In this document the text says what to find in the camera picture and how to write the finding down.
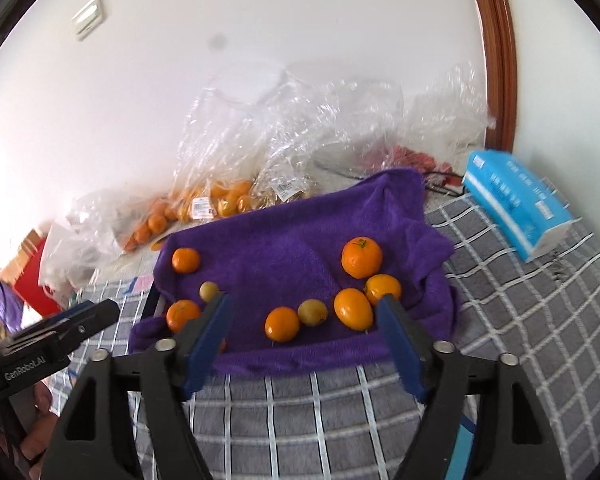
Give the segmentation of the person's left hand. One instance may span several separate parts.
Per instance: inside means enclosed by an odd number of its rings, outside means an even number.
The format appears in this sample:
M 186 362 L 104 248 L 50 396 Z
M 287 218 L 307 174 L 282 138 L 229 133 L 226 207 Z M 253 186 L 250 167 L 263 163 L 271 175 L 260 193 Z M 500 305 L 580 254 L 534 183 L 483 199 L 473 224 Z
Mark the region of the person's left hand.
M 38 479 L 58 416 L 52 411 L 53 395 L 46 382 L 35 384 L 28 399 L 35 407 L 35 418 L 29 432 L 24 438 L 17 440 L 18 446 L 15 448 L 7 443 L 4 431 L 0 427 L 0 447 L 5 453 L 14 453 L 12 461 L 21 472 L 27 474 L 28 479 Z

